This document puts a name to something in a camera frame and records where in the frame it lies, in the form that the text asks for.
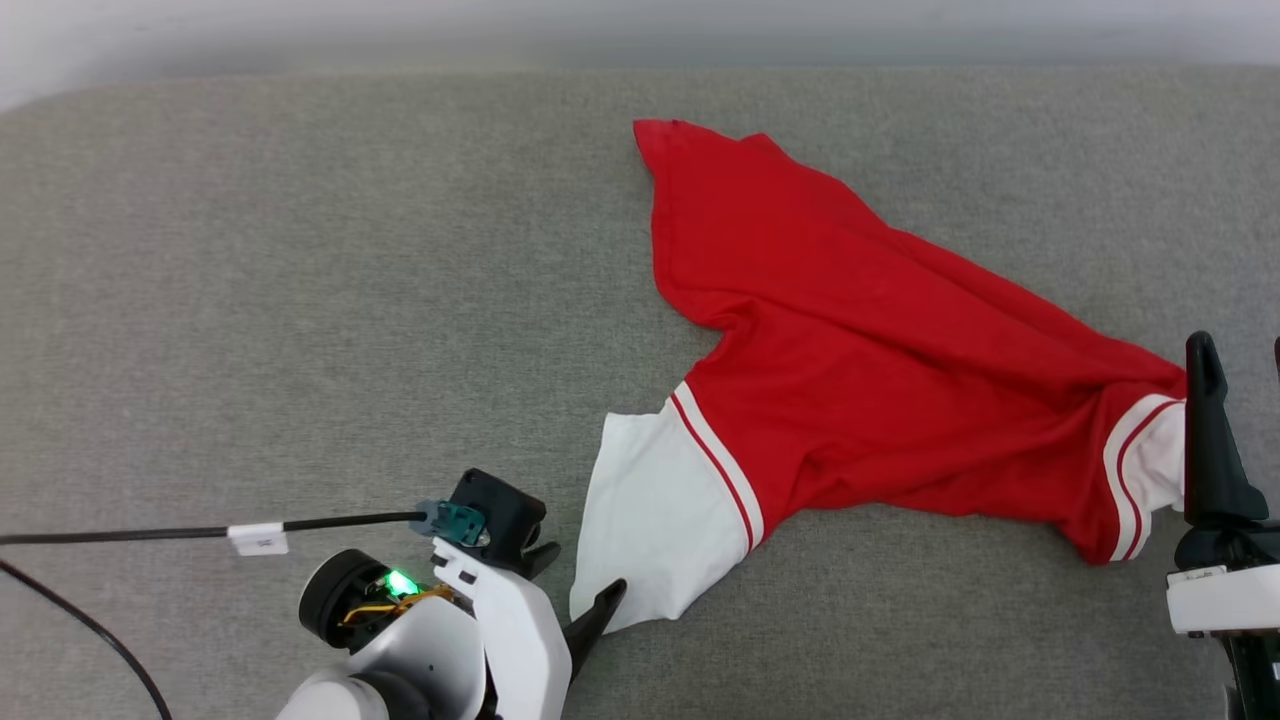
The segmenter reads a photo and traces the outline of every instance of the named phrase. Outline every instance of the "red stripe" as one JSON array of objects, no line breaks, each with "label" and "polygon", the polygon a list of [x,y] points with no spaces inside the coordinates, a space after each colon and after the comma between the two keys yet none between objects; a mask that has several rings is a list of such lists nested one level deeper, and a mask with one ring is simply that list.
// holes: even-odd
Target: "red stripe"
[{"label": "red stripe", "polygon": [[737,512],[742,516],[742,527],[746,528],[746,550],[750,552],[750,550],[755,547],[755,538],[751,536],[751,521],[746,516],[746,507],[742,505],[742,498],[737,496],[737,489],[733,488],[733,482],[728,479],[728,473],[724,471],[719,460],[712,455],[710,448],[707,447],[703,438],[698,436],[696,430],[694,430],[694,425],[685,415],[685,406],[680,404],[680,398],[672,395],[671,401],[676,404],[676,411],[680,413],[680,419],[685,421],[685,429],[689,430],[689,434],[694,436],[694,442],[698,443],[698,447],[703,448],[703,452],[707,455],[707,459],[712,461],[712,465],[716,465],[716,470],[719,471],[721,479],[724,480],[724,487],[727,487],[728,493],[733,496],[733,502],[737,505]]},{"label": "red stripe", "polygon": [[1125,438],[1124,445],[1120,446],[1120,455],[1116,457],[1116,477],[1120,478],[1120,488],[1124,489],[1124,496],[1129,498],[1129,506],[1133,507],[1133,518],[1135,520],[1133,542],[1129,543],[1129,550],[1125,551],[1124,557],[1121,560],[1130,560],[1133,557],[1133,551],[1138,548],[1138,541],[1142,538],[1142,512],[1138,510],[1138,503],[1134,502],[1133,495],[1129,493],[1129,484],[1124,482],[1125,452],[1129,452],[1129,446],[1133,443],[1134,438],[1138,437],[1138,433],[1140,433],[1143,428],[1149,425],[1151,421],[1155,420],[1157,415],[1164,413],[1166,407],[1169,407],[1170,405],[1178,405],[1179,402],[1181,401],[1170,400],[1169,402],[1156,406],[1156,409],[1152,410],[1143,421],[1138,423],[1138,427],[1134,428],[1132,433],[1129,433],[1129,437]]}]

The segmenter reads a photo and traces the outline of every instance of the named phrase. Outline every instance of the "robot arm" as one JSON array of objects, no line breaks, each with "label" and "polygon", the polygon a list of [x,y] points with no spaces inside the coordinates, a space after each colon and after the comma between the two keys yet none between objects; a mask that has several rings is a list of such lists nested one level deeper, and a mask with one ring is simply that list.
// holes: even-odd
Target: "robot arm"
[{"label": "robot arm", "polygon": [[[1280,368],[1280,341],[1276,343]],[[1166,601],[1174,632],[1222,643],[1235,675],[1230,717],[1280,717],[1280,525],[1249,484],[1222,401],[1213,338],[1187,341],[1187,505],[1179,571]]]},{"label": "robot arm", "polygon": [[545,507],[493,475],[463,474],[413,529],[434,536],[438,584],[347,550],[302,593],[302,625],[352,655],[300,687],[276,720],[556,720],[622,602],[617,580],[563,630],[530,582],[559,546],[530,548]]}]

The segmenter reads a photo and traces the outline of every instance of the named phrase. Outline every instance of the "white stripe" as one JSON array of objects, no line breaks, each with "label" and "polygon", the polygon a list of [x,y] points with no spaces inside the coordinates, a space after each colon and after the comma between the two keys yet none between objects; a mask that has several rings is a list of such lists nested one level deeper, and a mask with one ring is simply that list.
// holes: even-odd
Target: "white stripe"
[{"label": "white stripe", "polygon": [[707,450],[721,464],[721,468],[724,468],[724,474],[733,483],[737,498],[742,501],[742,510],[746,510],[746,518],[751,523],[751,550],[755,550],[755,546],[760,544],[760,539],[764,536],[764,516],[760,515],[760,503],[755,500],[755,491],[751,489],[751,483],[748,482],[742,468],[737,465],[737,460],[733,460],[733,456],[724,447],[724,443],[721,442],[716,430],[707,423],[707,418],[703,418],[703,411],[698,407],[698,401],[694,400],[694,391],[689,389],[687,383],[680,383],[680,387],[676,388],[676,398],[680,400],[680,406],[685,409],[685,418],[689,419],[690,427],[703,439]]},{"label": "white stripe", "polygon": [[[1180,411],[1181,402],[1166,405],[1157,413],[1147,427],[1125,451],[1120,459],[1121,480],[1138,503],[1142,512],[1142,534],[1138,536],[1138,544],[1134,546],[1129,559],[1138,557],[1151,536],[1152,510],[1165,507],[1170,502],[1183,496],[1183,438],[1185,437],[1185,420]],[[1170,413],[1176,416],[1165,418]],[[1153,461],[1156,466],[1146,466]]]},{"label": "white stripe", "polygon": [[1107,436],[1107,442],[1102,446],[1102,466],[1106,469],[1107,484],[1111,487],[1111,498],[1115,501],[1116,512],[1120,519],[1120,536],[1116,538],[1116,548],[1111,552],[1112,562],[1124,560],[1124,555],[1129,552],[1129,546],[1133,544],[1133,537],[1138,529],[1138,518],[1134,514],[1133,505],[1120,486],[1120,448],[1124,447],[1125,441],[1129,439],[1133,430],[1147,419],[1147,415],[1151,415],[1152,410],[1170,400],[1174,398],[1164,395],[1148,395],[1134,402],[1133,407],[1126,410],[1115,427],[1111,428],[1111,434]]}]

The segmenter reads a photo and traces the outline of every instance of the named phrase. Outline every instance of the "gray cushion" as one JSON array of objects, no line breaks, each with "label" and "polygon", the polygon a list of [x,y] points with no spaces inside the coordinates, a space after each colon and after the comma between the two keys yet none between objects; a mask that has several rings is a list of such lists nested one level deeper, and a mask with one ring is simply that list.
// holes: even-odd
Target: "gray cushion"
[{"label": "gray cushion", "polygon": [[[390,76],[104,90],[0,117],[4,532],[410,509],[468,466],[541,497],[567,610],[603,415],[716,342],[653,288],[630,120],[765,132],[890,223],[1181,361],[1213,332],[1280,500],[1280,73],[850,69]],[[1202,719],[1162,514],[1133,562],[1052,528],[791,519],[678,623],[611,635],[566,717]],[[179,717],[270,717],[326,650],[311,570],[401,527],[5,548],[111,628]],[[6,717],[150,716],[92,633],[0,582]]]}]

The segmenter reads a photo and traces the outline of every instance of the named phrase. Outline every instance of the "white label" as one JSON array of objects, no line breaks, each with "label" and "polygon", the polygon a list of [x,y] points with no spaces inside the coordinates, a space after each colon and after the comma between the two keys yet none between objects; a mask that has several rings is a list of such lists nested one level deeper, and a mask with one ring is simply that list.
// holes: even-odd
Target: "white label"
[{"label": "white label", "polygon": [[259,523],[257,525],[232,525],[227,537],[241,555],[284,555],[289,541],[284,537],[284,523]]},{"label": "white label", "polygon": [[1187,570],[1185,573],[1170,573],[1165,577],[1166,587],[1174,587],[1178,583],[1185,583],[1187,580],[1198,580],[1201,578],[1208,578],[1211,575],[1224,575],[1226,574],[1226,565],[1213,565],[1211,568],[1197,568],[1194,570]]}]

